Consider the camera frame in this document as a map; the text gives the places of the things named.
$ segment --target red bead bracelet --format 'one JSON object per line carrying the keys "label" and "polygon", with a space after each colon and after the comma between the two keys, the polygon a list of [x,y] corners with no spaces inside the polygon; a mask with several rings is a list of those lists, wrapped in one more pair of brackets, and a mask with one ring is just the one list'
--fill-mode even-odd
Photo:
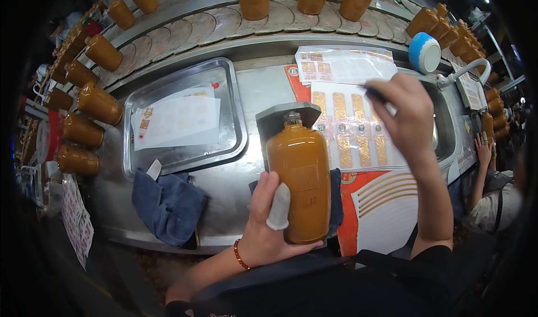
{"label": "red bead bracelet", "polygon": [[233,244],[233,252],[236,254],[236,259],[239,261],[239,264],[241,264],[246,270],[251,270],[252,268],[247,266],[245,262],[243,262],[243,260],[241,260],[241,258],[239,257],[239,252],[237,251],[237,245],[239,245],[239,240],[241,239],[237,239]]}

